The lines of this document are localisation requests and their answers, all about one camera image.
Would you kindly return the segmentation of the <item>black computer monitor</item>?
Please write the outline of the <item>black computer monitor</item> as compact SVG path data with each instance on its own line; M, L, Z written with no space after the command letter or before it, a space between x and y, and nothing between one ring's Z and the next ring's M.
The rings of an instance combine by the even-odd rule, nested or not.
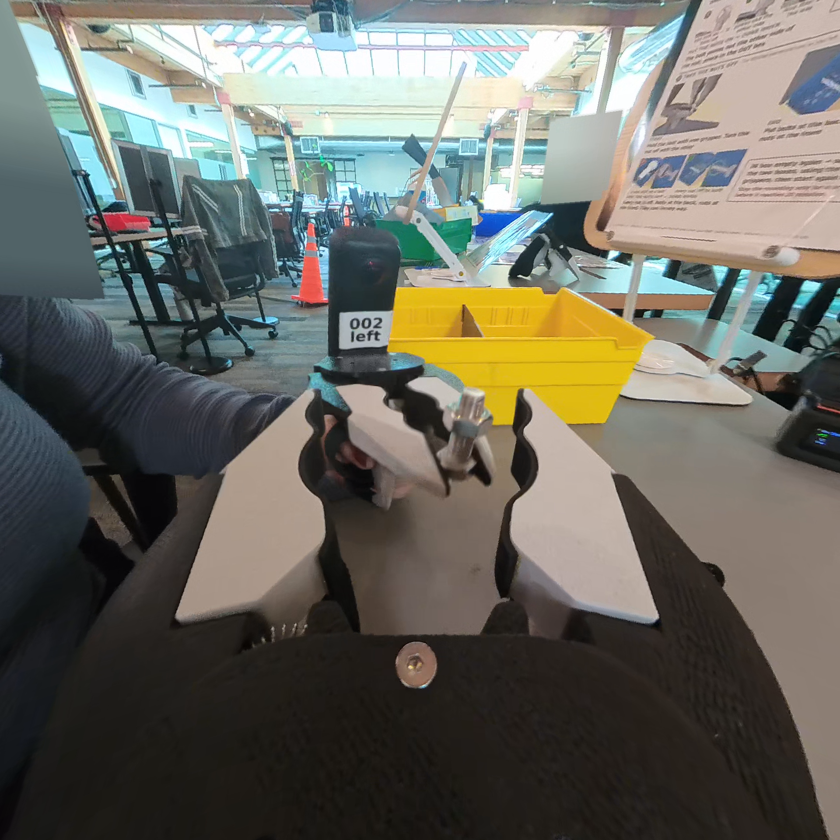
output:
M123 140L112 140L112 147L129 210L148 218L157 215L159 207L151 190L155 181L165 215L170 220L179 218L181 194L172 152Z

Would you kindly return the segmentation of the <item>blue plastic bin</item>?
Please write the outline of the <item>blue plastic bin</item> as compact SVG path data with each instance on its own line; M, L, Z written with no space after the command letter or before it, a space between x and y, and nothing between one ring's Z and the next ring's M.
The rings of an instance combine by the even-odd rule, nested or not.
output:
M474 238L491 238L503 228L515 222L522 215L520 208L504 211L484 210L479 213L478 224L474 227Z

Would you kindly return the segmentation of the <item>black swivel office chair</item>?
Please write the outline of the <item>black swivel office chair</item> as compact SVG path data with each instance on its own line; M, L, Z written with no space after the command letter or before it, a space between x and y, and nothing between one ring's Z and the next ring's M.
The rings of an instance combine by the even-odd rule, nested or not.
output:
M154 199L159 210L163 212L166 244L154 249L154 253L163 258L163 266L156 273L156 278L159 283L173 289L176 299L184 303L192 315L192 321L182 329L178 359L187 361L190 347L194 343L200 343L203 357L190 364L190 372L204 376L226 372L233 362L229 358L212 354L208 342L208 336L212 332L219 330L223 335L236 339L248 358L252 358L256 352L242 335L242 328L265 330L270 340L278 338L279 321L266 315L260 297L269 280L259 272L251 248L246 246L224 250L219 267L229 292L229 299L223 303L212 302L203 277L193 267L192 260L186 253L182 213L179 231L176 233L162 208L157 186L157 182L150 182Z

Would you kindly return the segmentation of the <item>grey striped jacket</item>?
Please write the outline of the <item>grey striped jacket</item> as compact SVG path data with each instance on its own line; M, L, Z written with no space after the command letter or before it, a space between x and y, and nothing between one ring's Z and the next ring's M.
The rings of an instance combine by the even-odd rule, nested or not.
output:
M270 214L252 181L184 175L181 213L186 253L203 277L212 302L229 299L219 267L224 250L251 248L261 275L267 280L278 278Z

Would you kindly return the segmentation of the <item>green plastic bin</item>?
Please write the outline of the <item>green plastic bin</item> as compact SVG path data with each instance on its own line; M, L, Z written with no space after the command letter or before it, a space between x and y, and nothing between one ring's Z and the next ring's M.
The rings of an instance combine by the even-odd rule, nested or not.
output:
M383 218L376 219L375 226L397 238L402 253L402 262L425 264L441 259L435 246L426 239L418 227L404 225L399 219ZM473 231L470 218L445 220L440 225L432 225L432 227L435 228L446 246L455 255L459 256L466 252Z

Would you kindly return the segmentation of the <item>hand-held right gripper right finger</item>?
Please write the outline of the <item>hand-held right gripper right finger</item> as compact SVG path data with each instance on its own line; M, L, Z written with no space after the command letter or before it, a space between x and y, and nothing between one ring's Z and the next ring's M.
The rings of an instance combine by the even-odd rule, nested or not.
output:
M579 614L655 626L658 609L613 469L529 388L519 391L514 415L518 491L502 514L499 595L519 604L541 637L562 636Z

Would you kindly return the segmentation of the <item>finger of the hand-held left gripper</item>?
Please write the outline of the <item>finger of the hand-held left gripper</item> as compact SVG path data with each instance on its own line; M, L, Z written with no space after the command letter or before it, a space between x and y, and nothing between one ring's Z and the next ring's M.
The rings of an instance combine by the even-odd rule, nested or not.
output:
M448 479L425 435L387 405L381 387L338 385L337 393L349 411L346 427L354 447L395 478L409 480L437 497L448 496Z
M398 395L388 397L387 405L401 412L411 427L425 435L438 462L438 451L444 448L448 442L448 430L444 425L443 418L444 408L457 400L464 389L465 387L456 388L439 377L417 377L408 382ZM456 481L465 481L470 478L474 478L488 487L492 484L497 473L496 467L496 473L491 483L486 484L475 475L453 478L441 465L440 467L444 476L448 479L450 487Z

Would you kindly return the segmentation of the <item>ceiling mounted projector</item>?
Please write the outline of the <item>ceiling mounted projector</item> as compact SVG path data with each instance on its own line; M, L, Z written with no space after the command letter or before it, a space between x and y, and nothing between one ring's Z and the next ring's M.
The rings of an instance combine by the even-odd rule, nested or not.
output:
M353 1L312 1L306 28L320 51L347 53L358 48Z

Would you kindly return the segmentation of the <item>black and white handheld device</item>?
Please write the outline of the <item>black and white handheld device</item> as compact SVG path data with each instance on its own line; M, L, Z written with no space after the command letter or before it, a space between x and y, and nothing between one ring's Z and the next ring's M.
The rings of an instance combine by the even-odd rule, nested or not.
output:
M508 278L524 280L531 277L534 270L540 267L547 269L549 279L558 285L559 278L564 274L570 274L573 281L581 279L581 273L569 248L553 234L543 231L532 236L510 267Z

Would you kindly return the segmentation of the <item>yellow plastic bin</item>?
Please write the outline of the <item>yellow plastic bin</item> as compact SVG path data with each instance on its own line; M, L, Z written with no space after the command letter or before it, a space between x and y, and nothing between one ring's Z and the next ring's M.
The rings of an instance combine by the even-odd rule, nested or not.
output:
M484 339L459 337L462 305ZM497 425L511 425L522 388L567 424L587 425L607 421L652 339L571 290L401 287L389 348L483 391Z

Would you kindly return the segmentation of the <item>person's left hand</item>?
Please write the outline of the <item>person's left hand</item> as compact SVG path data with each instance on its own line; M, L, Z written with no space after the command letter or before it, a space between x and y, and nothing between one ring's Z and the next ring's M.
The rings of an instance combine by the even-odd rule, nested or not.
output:
M351 443L344 420L326 414L323 421L324 473L319 492L333 502L359 498L375 503L375 471L380 465Z

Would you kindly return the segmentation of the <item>black power station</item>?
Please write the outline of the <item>black power station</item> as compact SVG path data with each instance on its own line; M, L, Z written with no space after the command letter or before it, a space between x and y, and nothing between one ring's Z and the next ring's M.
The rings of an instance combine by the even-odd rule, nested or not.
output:
M827 352L798 374L799 395L774 440L790 459L839 472L839 353Z

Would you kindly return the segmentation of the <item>thin wooden stick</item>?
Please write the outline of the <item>thin wooden stick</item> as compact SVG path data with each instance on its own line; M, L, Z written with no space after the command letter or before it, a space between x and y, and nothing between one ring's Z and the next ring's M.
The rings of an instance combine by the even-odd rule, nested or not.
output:
M407 205L406 217L404 218L404 221L403 221L403 223L405 225L410 224L410 222L412 221L413 213L417 208L420 193L423 190L425 180L428 176L431 165L434 162L434 156L436 154L437 147L438 147L439 142L441 141L441 139L444 135L446 124L447 124L449 115L451 113L451 110L454 106L455 100L457 98L459 87L460 87L461 82L462 82L462 80L465 76L466 69L467 69L467 63L465 61L463 61L460 65L459 69L458 69L458 73L457 73L457 75L455 77L455 80L454 80L454 83L453 83L453 85L450 89L448 99L446 101L446 104L444 105L444 109L442 111L442 114L441 114L441 117L440 117L440 120L439 120L439 123L438 123L438 126L437 126L436 133L434 135L433 141L432 141L432 143L431 143L431 145L430 145L430 147L429 147L429 149L426 153L426 156L423 160L423 165L421 166L421 169L419 170L419 173L417 174L416 178L414 178L414 189L413 189L413 192L411 194L411 198L409 200L409 203Z

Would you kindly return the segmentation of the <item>orange traffic cone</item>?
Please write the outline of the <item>orange traffic cone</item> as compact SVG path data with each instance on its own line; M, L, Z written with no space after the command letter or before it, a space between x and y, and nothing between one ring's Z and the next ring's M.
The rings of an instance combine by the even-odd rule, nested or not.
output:
M324 292L320 270L319 247L313 223L308 224L307 243L303 253L303 265L297 294L291 300L301 307L327 307L329 300Z

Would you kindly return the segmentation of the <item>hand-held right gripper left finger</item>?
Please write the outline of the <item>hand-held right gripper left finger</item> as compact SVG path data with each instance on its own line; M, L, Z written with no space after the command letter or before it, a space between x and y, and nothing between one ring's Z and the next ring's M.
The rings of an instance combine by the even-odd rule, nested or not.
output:
M350 572L319 495L323 409L319 391L304 392L225 468L175 610L179 624L250 614L288 631L329 598L360 630Z

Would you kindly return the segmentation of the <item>wooden office desk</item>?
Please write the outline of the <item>wooden office desk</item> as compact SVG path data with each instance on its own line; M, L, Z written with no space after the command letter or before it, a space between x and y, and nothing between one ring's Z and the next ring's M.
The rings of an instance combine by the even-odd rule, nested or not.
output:
M165 231L161 227L152 227L151 230L146 233L113 234L113 237L117 245L121 261L125 265L133 280L133 288L135 279L139 279L143 287L142 289L145 291L152 307L152 314L150 316L146 316L141 307L136 291L134 290L149 327L181 327L191 322L192 315L180 302L175 304L175 308L178 311L178 317L172 315L169 304L167 304L164 300L162 286L158 283L155 269L151 263L152 250L158 246L163 247L163 243L165 241ZM89 238L95 251L104 252L103 259L111 259L114 262L111 256L111 251L107 246L105 239L99 237L98 230L89 231ZM129 320L129 325L133 327L140 326L135 320L134 313L131 320Z

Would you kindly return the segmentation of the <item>person's left forearm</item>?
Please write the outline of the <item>person's left forearm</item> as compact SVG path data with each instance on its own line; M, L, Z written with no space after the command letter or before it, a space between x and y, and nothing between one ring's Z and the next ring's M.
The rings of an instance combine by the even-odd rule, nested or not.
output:
M72 448L148 475L216 474L288 407L157 362L64 299L2 296L2 378Z

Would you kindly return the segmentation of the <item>steel hex bolt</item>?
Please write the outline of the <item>steel hex bolt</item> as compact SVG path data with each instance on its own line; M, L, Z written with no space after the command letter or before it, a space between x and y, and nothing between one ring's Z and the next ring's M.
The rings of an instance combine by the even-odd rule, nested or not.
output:
M474 387L466 387L459 398L444 408L444 425L448 430L448 410L468 417L480 417L486 408L486 395ZM446 446L437 453L438 463L451 477L475 475L484 483L491 483L496 473L496 463L486 435L475 440L450 438Z

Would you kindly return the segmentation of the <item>wooden board with instruction sheet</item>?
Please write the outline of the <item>wooden board with instruction sheet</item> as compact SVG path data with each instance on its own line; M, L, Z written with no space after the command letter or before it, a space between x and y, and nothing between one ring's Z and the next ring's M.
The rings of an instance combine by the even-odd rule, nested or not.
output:
M639 92L592 245L838 276L839 2L691 2Z

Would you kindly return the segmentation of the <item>wood edged desk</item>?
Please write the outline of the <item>wood edged desk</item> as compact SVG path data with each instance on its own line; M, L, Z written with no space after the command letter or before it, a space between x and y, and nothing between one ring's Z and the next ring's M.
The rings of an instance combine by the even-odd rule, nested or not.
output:
M540 267L526 278L510 278L509 267L493 265L478 277L480 287L536 287L546 293L568 288L582 297L611 310L622 310L631 286L630 266L613 264L607 269L562 269L552 276ZM639 311L706 312L715 293L662 276L656 269L644 267L637 289L635 308Z

